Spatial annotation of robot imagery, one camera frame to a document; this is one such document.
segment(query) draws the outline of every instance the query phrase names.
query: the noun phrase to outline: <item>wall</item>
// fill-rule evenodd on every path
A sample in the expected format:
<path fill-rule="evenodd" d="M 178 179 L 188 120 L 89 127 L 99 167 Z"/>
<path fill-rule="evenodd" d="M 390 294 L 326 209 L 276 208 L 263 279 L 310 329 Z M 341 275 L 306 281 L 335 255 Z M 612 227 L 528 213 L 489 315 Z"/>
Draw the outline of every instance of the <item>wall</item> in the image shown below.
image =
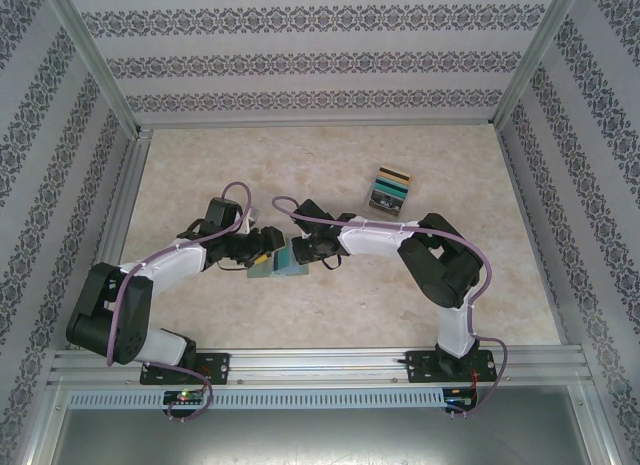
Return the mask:
<path fill-rule="evenodd" d="M 570 341 L 640 462 L 640 0 L 576 0 L 501 130 Z"/>
<path fill-rule="evenodd" d="M 73 0 L 144 124 L 489 119 L 551 0 Z"/>
<path fill-rule="evenodd" d="M 46 0 L 0 0 L 0 464 L 16 458 L 128 140 Z"/>

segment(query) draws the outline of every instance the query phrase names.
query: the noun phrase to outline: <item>marble floor tile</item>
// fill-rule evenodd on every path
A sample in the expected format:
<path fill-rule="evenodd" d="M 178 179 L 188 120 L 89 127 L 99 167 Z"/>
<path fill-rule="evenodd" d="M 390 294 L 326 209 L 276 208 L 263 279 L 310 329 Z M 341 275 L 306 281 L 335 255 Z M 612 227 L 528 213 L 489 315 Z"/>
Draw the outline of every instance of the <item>marble floor tile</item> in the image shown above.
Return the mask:
<path fill-rule="evenodd" d="M 166 246 L 231 181 L 245 181 L 260 226 L 295 235 L 275 195 L 312 198 L 333 214 L 359 212 L 380 165 L 413 174 L 403 221 L 442 214 L 491 260 L 476 331 L 509 344 L 556 344 L 558 334 L 493 127 L 322 127 L 157 130 L 123 261 Z M 230 197 L 244 203 L 242 190 Z M 247 279 L 211 268 L 164 292 L 152 323 L 200 347 L 433 345 L 436 306 L 401 260 L 347 257 L 302 277 Z"/>

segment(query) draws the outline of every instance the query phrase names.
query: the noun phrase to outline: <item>black mounting plate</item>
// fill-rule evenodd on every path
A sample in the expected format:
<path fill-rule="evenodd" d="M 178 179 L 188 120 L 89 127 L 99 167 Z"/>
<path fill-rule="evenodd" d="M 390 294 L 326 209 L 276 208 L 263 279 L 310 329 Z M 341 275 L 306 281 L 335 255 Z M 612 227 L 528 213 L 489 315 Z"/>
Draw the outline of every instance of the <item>black mounting plate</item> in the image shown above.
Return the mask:
<path fill-rule="evenodd" d="M 437 350 L 412 350 L 405 353 L 409 383 L 471 382 L 471 371 L 478 373 L 478 382 L 495 382 L 497 378 L 493 353 L 476 350 L 463 358 L 458 373 L 447 373 L 440 365 L 442 352 Z"/>
<path fill-rule="evenodd" d="M 205 375 L 211 385 L 226 385 L 229 376 L 228 353 L 197 353 L 195 371 Z M 186 373 L 160 367 L 142 366 L 141 385 L 201 385 L 202 381 Z"/>

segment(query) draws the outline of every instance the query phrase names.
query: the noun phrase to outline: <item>black bracket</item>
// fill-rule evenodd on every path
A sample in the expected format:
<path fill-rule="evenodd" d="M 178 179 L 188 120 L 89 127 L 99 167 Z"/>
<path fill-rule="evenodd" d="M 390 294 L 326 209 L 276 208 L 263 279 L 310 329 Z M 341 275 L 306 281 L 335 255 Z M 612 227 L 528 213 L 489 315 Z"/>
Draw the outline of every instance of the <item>black bracket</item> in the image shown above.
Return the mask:
<path fill-rule="evenodd" d="M 226 385 L 229 377 L 228 353 L 197 353 L 192 370 L 206 376 L 211 385 Z M 174 372 L 160 367 L 142 366 L 141 385 L 202 385 L 202 381 L 186 373 Z"/>
<path fill-rule="evenodd" d="M 400 363 L 407 365 L 409 383 L 495 382 L 497 378 L 493 353 L 479 350 L 478 342 L 462 358 L 455 358 L 436 347 L 435 350 L 412 350 Z"/>

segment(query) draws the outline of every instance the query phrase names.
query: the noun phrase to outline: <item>purple cable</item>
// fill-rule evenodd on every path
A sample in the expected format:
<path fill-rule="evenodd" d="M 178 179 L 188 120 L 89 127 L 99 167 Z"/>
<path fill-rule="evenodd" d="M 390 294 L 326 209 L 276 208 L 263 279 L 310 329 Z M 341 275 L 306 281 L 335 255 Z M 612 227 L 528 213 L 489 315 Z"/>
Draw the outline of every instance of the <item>purple cable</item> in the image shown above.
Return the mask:
<path fill-rule="evenodd" d="M 406 232 L 426 233 L 429 235 L 448 238 L 449 240 L 458 242 L 461 245 L 464 245 L 465 247 L 467 247 L 469 250 L 471 250 L 474 254 L 478 256 L 478 258 L 482 261 L 482 263 L 485 266 L 486 277 L 480 289 L 476 293 L 474 293 L 469 299 L 469 312 L 467 313 L 467 329 L 469 330 L 469 334 L 477 340 L 484 340 L 487 342 L 498 343 L 502 347 L 502 351 L 504 355 L 504 358 L 502 359 L 502 365 L 500 366 L 500 371 L 496 376 L 496 381 L 493 382 L 493 385 L 491 386 L 491 389 L 487 393 L 487 396 L 485 397 L 484 400 L 482 400 L 482 402 L 476 405 L 473 410 L 471 410 L 470 412 L 467 412 L 467 415 L 472 415 L 479 408 L 481 408 L 481 405 L 484 405 L 487 399 L 491 397 L 491 395 L 493 395 L 495 389 L 498 386 L 498 383 L 500 383 L 500 380 L 502 380 L 502 376 L 504 375 L 504 371 L 507 367 L 507 358 L 508 358 L 507 346 L 502 340 L 494 337 L 482 337 L 480 335 L 476 335 L 473 331 L 473 304 L 478 298 L 480 298 L 480 296 L 487 290 L 487 288 L 489 288 L 489 284 L 491 283 L 491 278 L 493 277 L 493 270 L 491 268 L 491 264 L 489 263 L 489 259 L 484 253 L 482 253 L 482 250 L 480 250 L 477 246 L 475 246 L 473 243 L 469 242 L 468 240 L 465 240 L 464 238 L 459 237 L 458 235 L 454 235 L 452 233 L 443 232 L 442 230 L 432 230 L 429 228 L 421 228 L 421 227 L 413 227 L 413 226 L 405 227 L 404 225 L 395 225 L 392 223 L 375 222 L 375 221 L 373 222 L 339 222 L 337 220 L 326 220 L 324 218 L 306 217 L 304 215 L 299 215 L 297 213 L 290 212 L 285 208 L 282 208 L 277 203 L 279 200 L 287 200 L 295 204 L 296 207 L 299 207 L 298 202 L 294 198 L 281 195 L 281 196 L 275 197 L 271 201 L 271 204 L 279 212 L 289 215 L 291 218 L 295 218 L 305 222 L 322 223 L 325 225 L 334 225 L 338 227 L 348 226 L 348 227 L 354 227 L 354 228 L 378 228 L 378 229 L 384 229 L 384 230 L 402 230 Z"/>
<path fill-rule="evenodd" d="M 127 273 L 127 275 L 124 277 L 124 279 L 122 280 L 122 284 L 120 285 L 120 289 L 118 290 L 118 295 L 116 297 L 116 302 L 113 308 L 113 315 L 111 318 L 111 329 L 109 332 L 109 341 L 107 343 L 107 366 L 112 366 L 113 365 L 113 352 L 114 352 L 114 348 L 115 348 L 115 343 L 116 343 L 116 336 L 117 336 L 117 331 L 118 331 L 118 320 L 120 318 L 120 307 L 122 306 L 122 300 L 124 297 L 124 292 L 127 289 L 127 285 L 129 284 L 129 281 L 131 280 L 131 278 L 138 273 L 138 271 L 147 264 L 151 264 L 155 259 L 163 256 L 166 253 L 172 252 L 178 248 L 181 247 L 188 247 L 191 245 L 194 245 L 196 243 L 202 243 L 202 242 L 206 242 L 209 240 L 213 240 L 214 238 L 218 238 L 221 237 L 222 235 L 224 235 L 225 233 L 229 233 L 231 231 L 235 231 L 237 230 L 241 225 L 242 222 L 244 221 L 244 219 L 249 215 L 249 211 L 251 209 L 251 190 L 249 190 L 249 187 L 243 183 L 243 182 L 231 182 L 229 185 L 227 185 L 224 190 L 222 191 L 222 198 L 225 197 L 225 195 L 227 194 L 227 192 L 229 191 L 229 189 L 231 187 L 234 186 L 240 186 L 242 188 L 244 188 L 245 192 L 247 193 L 247 205 L 245 207 L 244 212 L 242 213 L 242 215 L 240 216 L 240 218 L 238 218 L 238 220 L 236 220 L 235 222 L 233 222 L 229 227 L 225 228 L 224 230 L 220 230 L 219 232 L 216 232 L 212 235 L 208 235 L 206 237 L 202 237 L 202 238 L 198 238 L 196 240 L 191 240 L 189 242 L 185 242 L 185 243 L 180 243 L 178 245 L 172 245 L 170 247 L 167 247 L 163 250 L 160 250 L 159 252 L 156 252 L 152 255 L 149 255 L 147 258 L 145 258 L 144 260 L 142 260 L 142 263 L 137 264 L 136 266 L 134 266 L 129 273 Z M 178 372 L 182 372 L 182 373 L 186 373 L 189 375 L 192 375 L 200 380 L 202 380 L 202 382 L 208 387 L 209 389 L 209 398 L 207 399 L 207 404 L 202 407 L 201 409 L 197 410 L 196 412 L 192 413 L 189 417 L 185 417 L 184 419 L 182 419 L 182 421 L 186 421 L 186 420 L 191 420 L 195 417 L 197 417 L 198 415 L 200 415 L 201 413 L 204 412 L 204 410 L 206 410 L 209 405 L 211 405 L 211 401 L 213 400 L 213 388 L 211 387 L 211 382 L 209 382 L 209 380 L 207 379 L 207 377 L 205 377 L 204 375 L 198 373 L 198 372 L 194 372 L 193 370 L 189 370 L 186 368 L 182 368 L 182 367 L 176 367 L 173 365 L 167 365 L 164 363 L 156 363 L 156 362 L 152 362 L 150 363 L 150 365 L 156 366 L 156 367 L 162 367 L 162 368 L 166 368 L 169 370 L 175 370 Z M 169 415 L 170 419 L 173 419 L 174 417 L 171 415 L 171 407 L 172 405 L 169 407 L 167 414 Z"/>

